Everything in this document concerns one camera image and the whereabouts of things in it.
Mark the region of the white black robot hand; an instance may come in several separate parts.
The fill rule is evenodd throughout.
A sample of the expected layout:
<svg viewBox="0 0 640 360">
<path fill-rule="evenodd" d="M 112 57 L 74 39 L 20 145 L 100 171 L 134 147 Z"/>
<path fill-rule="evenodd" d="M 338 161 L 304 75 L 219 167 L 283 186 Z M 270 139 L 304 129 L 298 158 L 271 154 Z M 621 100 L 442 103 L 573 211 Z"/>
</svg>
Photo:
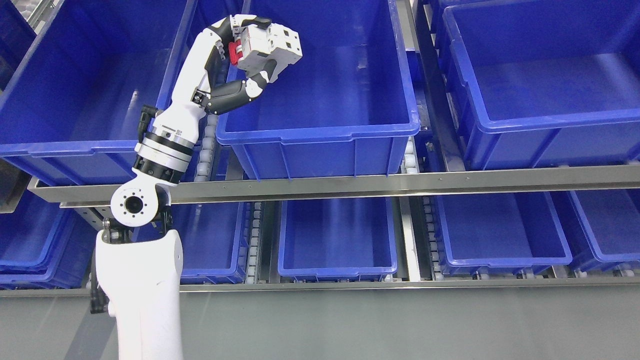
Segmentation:
<svg viewBox="0 0 640 360">
<path fill-rule="evenodd" d="M 198 122 L 204 114 L 217 116 L 238 109 L 260 96 L 274 76 L 277 61 L 268 59 L 262 68 L 245 80 L 234 80 L 215 86 L 222 61 L 235 55 L 229 46 L 246 28 L 267 30 L 270 18 L 255 14 L 233 14 L 204 28 L 196 37 L 171 94 L 166 113 L 186 105 Z"/>
</svg>

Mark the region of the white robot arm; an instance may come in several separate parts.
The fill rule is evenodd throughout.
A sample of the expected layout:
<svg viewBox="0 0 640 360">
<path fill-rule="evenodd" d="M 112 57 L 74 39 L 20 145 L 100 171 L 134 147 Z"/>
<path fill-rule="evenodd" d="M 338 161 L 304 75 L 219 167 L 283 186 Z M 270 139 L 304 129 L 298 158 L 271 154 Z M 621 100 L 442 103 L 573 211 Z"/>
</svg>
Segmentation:
<svg viewBox="0 0 640 360">
<path fill-rule="evenodd" d="M 179 285 L 183 247 L 172 228 L 170 189 L 186 172 L 205 111 L 144 107 L 134 178 L 112 194 L 112 219 L 96 237 L 97 280 L 109 299 L 120 360 L 182 360 Z"/>
</svg>

